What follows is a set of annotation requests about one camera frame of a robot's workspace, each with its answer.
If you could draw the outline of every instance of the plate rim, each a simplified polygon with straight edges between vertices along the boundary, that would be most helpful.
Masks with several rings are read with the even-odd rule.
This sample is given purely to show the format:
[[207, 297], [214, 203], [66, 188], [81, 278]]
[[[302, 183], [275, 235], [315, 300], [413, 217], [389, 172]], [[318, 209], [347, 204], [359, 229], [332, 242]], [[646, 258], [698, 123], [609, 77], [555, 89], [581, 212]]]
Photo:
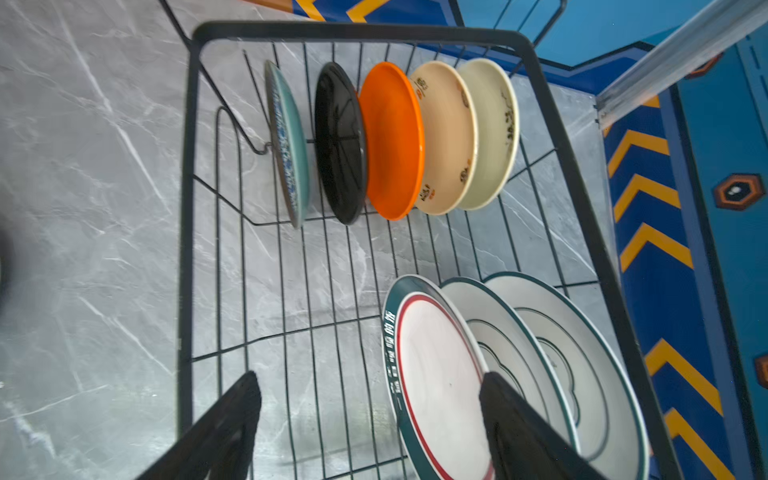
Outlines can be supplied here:
[[[501, 305], [504, 308], [504, 310], [507, 311], [509, 316], [518, 324], [520, 329], [525, 334], [525, 337], [528, 339], [528, 342], [533, 345], [534, 350], [538, 355], [539, 361], [544, 365], [544, 369], [547, 371], [547, 375], [549, 376], [549, 379], [552, 382], [552, 385], [554, 386], [554, 390], [558, 395], [558, 402], [560, 402], [560, 407], [565, 416], [565, 426], [568, 429], [568, 436], [570, 437], [570, 440], [571, 440], [571, 447], [576, 451], [576, 453], [581, 455], [581, 444], [578, 439], [573, 412], [571, 412], [571, 407], [568, 406], [568, 402], [565, 400], [565, 391], [563, 390], [563, 386], [562, 384], [560, 384], [560, 379], [558, 379], [557, 374], [554, 373], [554, 370], [552, 369], [552, 365], [549, 363], [549, 360], [547, 360], [547, 356], [544, 353], [544, 350], [541, 349], [541, 345], [539, 345], [538, 340], [536, 339], [536, 336], [533, 334], [533, 332], [528, 327], [528, 325], [525, 324], [523, 319], [520, 318], [520, 316], [515, 312], [515, 310], [512, 307], [507, 305], [507, 303], [499, 295], [497, 295], [495, 292], [489, 289], [484, 283], [479, 282], [472, 278], [465, 277], [465, 276], [455, 276], [441, 283], [440, 288], [443, 288], [444, 286], [449, 285], [451, 283], [467, 283], [468, 285], [478, 287], [484, 293], [488, 294], [491, 298], [493, 298], [493, 300], [498, 302], [498, 304]], [[479, 319], [479, 320], [488, 322], [488, 320], [486, 319]]]
[[425, 149], [425, 145], [424, 145], [424, 143], [425, 143], [425, 138], [424, 138], [424, 121], [422, 119], [422, 108], [421, 108], [421, 105], [419, 104], [419, 99], [416, 98], [416, 93], [413, 91], [413, 86], [412, 86], [412, 83], [410, 81], [410, 78], [408, 77], [408, 75], [406, 75], [406, 73], [400, 67], [398, 67], [397, 65], [395, 65], [391, 61], [381, 61], [381, 62], [377, 63], [376, 65], [373, 65], [373, 68], [371, 68], [371, 70], [368, 72], [368, 74], [366, 75], [365, 81], [362, 83], [362, 87], [360, 88], [360, 93], [362, 94], [362, 90], [363, 90], [363, 88], [365, 88], [366, 82], [371, 77], [371, 74], [375, 70], [384, 70], [384, 69], [390, 70], [390, 71], [394, 72], [396, 74], [396, 76], [398, 77], [398, 79], [400, 79], [402, 81], [402, 84], [406, 87], [406, 91], [408, 92], [408, 97], [409, 97], [409, 99], [411, 101], [411, 105], [413, 106], [413, 109], [415, 111], [416, 130], [417, 130], [417, 135], [419, 137], [419, 159], [418, 159], [418, 162], [417, 162], [417, 164], [418, 164], [417, 165], [418, 173], [417, 173], [417, 178], [416, 178], [415, 186], [413, 188], [413, 192], [411, 194], [411, 198], [409, 200], [407, 208], [404, 209], [403, 212], [401, 212], [399, 215], [392, 216], [390, 218], [390, 217], [385, 217], [384, 215], [382, 215], [379, 212], [379, 209], [376, 208], [376, 205], [373, 205], [373, 201], [371, 201], [371, 205], [373, 205], [373, 208], [376, 209], [376, 212], [379, 213], [379, 215], [381, 215], [382, 217], [386, 218], [387, 220], [396, 222], [398, 220], [402, 220], [403, 218], [405, 218], [408, 215], [408, 213], [413, 209], [413, 206], [416, 203], [416, 199], [419, 198], [419, 191], [421, 189], [422, 182], [423, 182], [423, 179], [424, 179], [424, 163], [425, 163], [425, 150], [426, 150]]
[[637, 476], [635, 477], [636, 480], [645, 480], [645, 478], [648, 476], [648, 469], [650, 468], [650, 457], [649, 457], [649, 449], [648, 449], [648, 434], [647, 430], [645, 429], [645, 423], [642, 420], [643, 413], [640, 410], [640, 404], [637, 402], [637, 397], [634, 394], [634, 390], [631, 388], [631, 382], [629, 381], [629, 377], [624, 372], [624, 370], [621, 369], [618, 363], [618, 359], [616, 357], [616, 354], [614, 353], [613, 349], [608, 345], [607, 341], [605, 340], [605, 337], [602, 333], [597, 329], [597, 327], [594, 326], [591, 320], [584, 315], [583, 312], [575, 305], [573, 304], [570, 299], [568, 299], [565, 295], [558, 292], [555, 288], [548, 285], [546, 282], [543, 282], [536, 278], [535, 276], [528, 275], [527, 273], [523, 272], [497, 272], [493, 273], [491, 275], [488, 275], [484, 280], [483, 283], [492, 280], [494, 278], [498, 278], [500, 276], [514, 276], [517, 278], [521, 278], [523, 280], [528, 280], [532, 283], [535, 283], [541, 287], [543, 287], [545, 290], [547, 290], [550, 293], [553, 293], [561, 302], [563, 302], [568, 308], [573, 311], [576, 316], [581, 319], [582, 322], [589, 328], [589, 330], [592, 332], [592, 334], [595, 336], [595, 338], [598, 339], [598, 342], [603, 347], [603, 350], [607, 353], [609, 360], [611, 361], [611, 365], [614, 367], [614, 370], [618, 372], [619, 379], [621, 381], [621, 386], [624, 389], [624, 393], [626, 393], [627, 398], [630, 400], [630, 406], [632, 409], [632, 419], [634, 420], [635, 426], [637, 427], [637, 432], [639, 438], [639, 449], [640, 449], [640, 457], [641, 461], [639, 464], [639, 468], [637, 469]]
[[[283, 116], [283, 123], [285, 125], [285, 131], [286, 136], [289, 138], [288, 140], [288, 151], [291, 155], [291, 164], [294, 165], [296, 163], [296, 146], [294, 145], [294, 142], [290, 141], [291, 137], [291, 129], [289, 128], [289, 122], [286, 121], [288, 118], [288, 115], [286, 114], [286, 97], [283, 95], [282, 88], [280, 84], [284, 84], [288, 90], [288, 93], [290, 94], [291, 98], [293, 98], [293, 92], [290, 91], [290, 87], [288, 86], [288, 82], [285, 81], [285, 78], [283, 76], [283, 73], [280, 71], [280, 67], [277, 66], [273, 61], [267, 59], [264, 61], [264, 87], [266, 89], [266, 102], [267, 102], [267, 110], [269, 111], [270, 116], [270, 137], [272, 140], [272, 152], [273, 156], [276, 152], [275, 150], [275, 143], [277, 141], [277, 132], [274, 125], [276, 124], [276, 113], [275, 113], [275, 104], [273, 102], [273, 95], [277, 95], [280, 98], [280, 114]], [[306, 138], [304, 139], [304, 145], [303, 145], [306, 153]], [[301, 181], [300, 175], [297, 173], [297, 169], [293, 167], [293, 182], [296, 185], [296, 208], [292, 205], [292, 202], [290, 201], [290, 195], [288, 193], [288, 184], [285, 179], [285, 160], [283, 159], [283, 154], [280, 152], [280, 161], [277, 162], [277, 166], [280, 169], [280, 186], [283, 189], [283, 198], [286, 200], [286, 207], [288, 210], [288, 216], [290, 217], [291, 224], [293, 225], [293, 228], [299, 229], [301, 228], [302, 224], [304, 223], [304, 217], [306, 216], [306, 208], [303, 205], [302, 199], [301, 199], [301, 189], [303, 182]]]
[[[451, 300], [449, 298], [447, 298], [445, 295], [442, 294], [442, 291], [440, 290], [439, 286], [437, 286], [430, 279], [428, 279], [428, 278], [426, 278], [424, 276], [418, 275], [418, 274], [414, 274], [414, 273], [407, 273], [405, 275], [398, 276], [395, 279], [395, 281], [392, 282], [392, 284], [387, 289], [387, 293], [386, 293], [386, 295], [384, 297], [384, 301], [382, 302], [382, 314], [381, 314], [381, 316], [379, 318], [379, 323], [380, 323], [380, 326], [381, 326], [381, 329], [382, 329], [382, 341], [381, 341], [381, 344], [382, 344], [382, 359], [383, 359], [384, 370], [385, 370], [384, 375], [385, 375], [385, 381], [387, 382], [387, 387], [388, 387], [387, 388], [387, 390], [388, 390], [387, 397], [389, 398], [389, 406], [392, 409], [392, 412], [393, 412], [393, 414], [395, 416], [395, 422], [396, 422], [396, 427], [397, 427], [398, 435], [399, 435], [400, 439], [402, 440], [402, 445], [405, 447], [406, 451], [408, 452], [408, 460], [411, 462], [411, 465], [413, 466], [413, 469], [416, 472], [417, 476], [422, 478], [422, 480], [430, 480], [430, 478], [423, 478], [423, 477], [421, 477], [423, 472], [419, 472], [419, 470], [416, 468], [416, 463], [414, 463], [414, 456], [413, 456], [413, 454], [410, 451], [408, 442], [406, 441], [406, 437], [403, 436], [403, 434], [402, 434], [402, 429], [400, 428], [400, 419], [402, 418], [402, 416], [401, 416], [400, 412], [398, 411], [398, 409], [395, 407], [395, 395], [396, 395], [396, 393], [394, 393], [393, 390], [392, 390], [391, 383], [390, 383], [390, 376], [389, 376], [389, 374], [386, 371], [387, 370], [388, 362], [387, 362], [387, 359], [386, 359], [386, 346], [385, 346], [385, 340], [384, 340], [384, 337], [385, 337], [385, 334], [386, 334], [386, 329], [384, 327], [384, 324], [385, 324], [386, 311], [387, 311], [387, 309], [386, 309], [387, 299], [389, 298], [389, 294], [392, 292], [392, 289], [395, 287], [395, 285], [401, 279], [406, 278], [406, 277], [413, 277], [413, 278], [416, 278], [417, 280], [421, 280], [422, 282], [426, 283], [427, 286], [430, 286], [437, 293], [437, 297], [440, 300], [444, 301], [445, 304], [449, 307], [448, 308], [449, 313], [453, 314], [456, 317], [456, 319], [458, 320], [458, 324], [461, 326], [461, 328], [463, 330], [464, 335], [467, 337], [468, 347], [472, 350], [472, 354], [475, 356], [475, 359], [478, 362], [478, 366], [480, 367], [480, 370], [481, 370], [481, 377], [483, 377], [483, 375], [485, 373], [487, 373], [489, 370], [488, 370], [488, 365], [485, 362], [485, 358], [482, 356], [482, 352], [480, 352], [480, 349], [478, 348], [477, 342], [475, 341], [475, 337], [472, 335], [472, 331], [469, 329], [469, 326], [467, 325], [467, 322], [464, 320], [464, 317], [461, 316], [461, 314], [458, 312], [458, 310], [456, 309], [456, 306], [453, 304], [453, 302], [451, 302]], [[412, 295], [413, 295], [413, 293], [410, 293], [410, 294], [406, 295], [403, 298], [403, 302], [405, 300], [407, 300], [409, 297], [411, 297]], [[401, 305], [402, 305], [402, 302], [398, 304], [398, 312], [399, 312], [399, 307]], [[398, 369], [398, 375], [399, 375], [399, 370], [400, 370], [399, 362], [397, 364], [397, 369]], [[404, 408], [404, 412], [403, 413], [405, 413], [405, 417], [408, 417], [409, 414], [407, 412], [407, 408], [405, 406], [403, 406], [403, 408]], [[418, 436], [415, 439], [415, 443], [417, 444], [417, 446], [419, 448], [419, 451], [421, 451], [421, 453], [424, 455], [426, 461], [429, 464], [429, 467], [430, 467], [431, 471], [428, 472], [428, 473], [431, 474], [431, 475], [434, 475], [434, 477], [437, 478], [437, 480], [446, 480], [437, 472], [437, 469], [432, 464], [432, 460], [429, 458], [429, 456], [426, 454], [426, 452], [424, 452], [424, 448], [422, 447], [421, 442], [418, 439]], [[490, 467], [489, 471], [493, 472], [493, 460], [492, 460], [492, 458], [489, 459], [488, 462], [489, 462], [489, 467]], [[490, 480], [490, 478], [486, 474], [486, 476], [482, 480]]]
[[[340, 81], [341, 84], [344, 86], [344, 88], [347, 91], [347, 94], [349, 94], [349, 97], [352, 99], [352, 106], [353, 110], [356, 114], [356, 117], [359, 119], [359, 142], [360, 142], [360, 151], [361, 151], [361, 159], [360, 159], [360, 171], [362, 172], [362, 200], [360, 202], [357, 202], [355, 213], [352, 215], [351, 220], [344, 222], [341, 221], [339, 218], [339, 214], [336, 211], [333, 211], [333, 214], [336, 215], [336, 218], [344, 225], [352, 225], [355, 223], [360, 216], [360, 213], [362, 212], [363, 207], [366, 203], [366, 197], [368, 196], [368, 137], [366, 136], [366, 125], [365, 120], [362, 118], [362, 110], [360, 109], [360, 102], [358, 99], [357, 90], [355, 89], [355, 86], [352, 85], [352, 81], [349, 79], [349, 76], [346, 74], [346, 71], [344, 71], [344, 68], [339, 65], [338, 63], [334, 61], [328, 61], [323, 68], [320, 70], [320, 73], [317, 75], [317, 82], [315, 86], [315, 114], [314, 114], [314, 121], [315, 121], [315, 129], [317, 128], [317, 86], [320, 83], [320, 80], [323, 79], [324, 76], [336, 76]], [[315, 162], [318, 161], [319, 155], [317, 154], [317, 147], [318, 142], [315, 140]], [[327, 175], [323, 174], [323, 171], [318, 168], [318, 174], [320, 175], [320, 179], [323, 182], [323, 189], [326, 190], [326, 177]]]
[[512, 113], [515, 118], [515, 133], [514, 133], [514, 138], [512, 140], [511, 156], [509, 159], [507, 159], [507, 163], [508, 163], [507, 168], [501, 180], [499, 181], [499, 185], [496, 187], [493, 194], [489, 195], [488, 198], [482, 203], [480, 203], [477, 207], [464, 208], [461, 205], [458, 206], [459, 208], [462, 208], [463, 210], [467, 210], [467, 211], [480, 210], [481, 208], [490, 204], [493, 201], [493, 199], [502, 192], [502, 189], [507, 184], [507, 180], [509, 179], [509, 175], [512, 172], [512, 168], [514, 168], [515, 166], [515, 158], [517, 157], [518, 149], [520, 148], [520, 106], [518, 103], [518, 96], [515, 93], [515, 88], [512, 86], [510, 77], [507, 76], [507, 72], [505, 72], [503, 68], [501, 68], [496, 62], [494, 62], [493, 60], [490, 60], [489, 58], [473, 58], [472, 60], [469, 60], [463, 65], [456, 68], [456, 71], [459, 71], [459, 69], [470, 64], [490, 65], [499, 74], [499, 77], [502, 79], [503, 83], [505, 84], [505, 87], [507, 88], [507, 91], [510, 94], [510, 100], [512, 102]]
[[447, 71], [448, 73], [450, 73], [450, 75], [453, 76], [453, 78], [458, 82], [459, 85], [461, 85], [462, 91], [464, 92], [464, 94], [465, 94], [465, 96], [467, 98], [467, 102], [469, 103], [469, 113], [470, 113], [470, 116], [472, 117], [472, 144], [473, 144], [473, 147], [472, 147], [472, 164], [469, 166], [469, 170], [467, 170], [467, 180], [464, 183], [464, 187], [462, 188], [461, 194], [459, 194], [459, 196], [456, 198], [456, 200], [453, 202], [453, 204], [451, 204], [450, 206], [448, 206], [444, 210], [440, 210], [439, 212], [426, 212], [426, 211], [422, 210], [419, 207], [418, 201], [415, 202], [416, 208], [418, 208], [420, 211], [424, 212], [424, 214], [427, 214], [427, 215], [445, 215], [448, 212], [450, 212], [451, 210], [454, 210], [456, 207], [458, 207], [458, 205], [462, 202], [462, 199], [464, 198], [464, 196], [469, 191], [469, 186], [472, 184], [472, 180], [475, 177], [475, 171], [477, 170], [477, 163], [478, 163], [477, 160], [478, 160], [478, 147], [479, 147], [479, 136], [480, 136], [479, 135], [479, 126], [478, 126], [478, 115], [477, 115], [477, 111], [475, 110], [475, 103], [472, 100], [472, 95], [469, 93], [469, 88], [467, 87], [466, 82], [464, 82], [464, 79], [462, 78], [462, 76], [460, 74], [458, 74], [458, 71], [455, 68], [453, 68], [451, 65], [448, 65], [444, 61], [440, 61], [440, 60], [430, 60], [430, 61], [427, 61], [426, 63], [423, 63], [423, 64], [419, 65], [413, 71], [413, 73], [408, 75], [408, 79], [410, 81], [415, 82], [415, 79], [411, 78], [411, 77], [413, 75], [415, 75], [416, 72], [419, 71], [421, 68], [424, 68], [424, 67], [426, 67], [428, 65], [440, 65], [445, 71]]

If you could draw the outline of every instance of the orange plate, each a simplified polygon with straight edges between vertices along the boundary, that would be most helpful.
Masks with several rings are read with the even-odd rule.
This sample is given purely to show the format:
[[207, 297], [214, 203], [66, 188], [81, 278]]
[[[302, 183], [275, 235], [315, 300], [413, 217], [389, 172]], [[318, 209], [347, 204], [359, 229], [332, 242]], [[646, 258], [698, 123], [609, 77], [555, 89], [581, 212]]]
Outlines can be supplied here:
[[396, 65], [375, 66], [360, 91], [368, 141], [368, 198], [387, 220], [413, 208], [424, 176], [424, 126], [411, 81]]

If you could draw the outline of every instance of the light blue plate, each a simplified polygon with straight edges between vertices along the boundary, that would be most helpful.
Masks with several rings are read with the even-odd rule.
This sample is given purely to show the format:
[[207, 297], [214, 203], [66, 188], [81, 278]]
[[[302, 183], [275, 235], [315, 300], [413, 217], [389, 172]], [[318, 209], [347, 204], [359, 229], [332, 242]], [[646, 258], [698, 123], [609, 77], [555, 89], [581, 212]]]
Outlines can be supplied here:
[[306, 159], [306, 138], [296, 102], [280, 69], [264, 63], [266, 102], [270, 110], [272, 152], [280, 169], [280, 183], [294, 228], [301, 228], [310, 204], [310, 168]]

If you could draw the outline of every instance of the beige plate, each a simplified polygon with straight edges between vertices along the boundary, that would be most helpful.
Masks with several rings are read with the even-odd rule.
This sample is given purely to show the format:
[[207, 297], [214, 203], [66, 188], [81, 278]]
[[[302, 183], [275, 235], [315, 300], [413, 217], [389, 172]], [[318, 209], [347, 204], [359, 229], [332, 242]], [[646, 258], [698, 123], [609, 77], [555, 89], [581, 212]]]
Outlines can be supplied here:
[[478, 118], [478, 160], [467, 194], [458, 204], [476, 210], [489, 204], [507, 182], [520, 139], [518, 99], [507, 74], [495, 62], [476, 58], [458, 68]]
[[478, 123], [467, 85], [450, 65], [430, 61], [411, 74], [424, 123], [425, 158], [416, 206], [443, 215], [466, 194], [475, 174]]

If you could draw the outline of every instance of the orange hexagon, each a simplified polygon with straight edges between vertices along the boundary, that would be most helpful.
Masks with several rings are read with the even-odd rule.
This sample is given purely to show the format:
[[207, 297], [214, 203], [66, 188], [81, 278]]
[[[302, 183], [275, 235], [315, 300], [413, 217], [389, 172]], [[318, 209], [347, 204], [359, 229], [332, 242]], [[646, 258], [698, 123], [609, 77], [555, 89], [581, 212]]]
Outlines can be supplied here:
[[714, 189], [715, 204], [728, 210], [745, 210], [766, 194], [759, 174], [732, 174]]

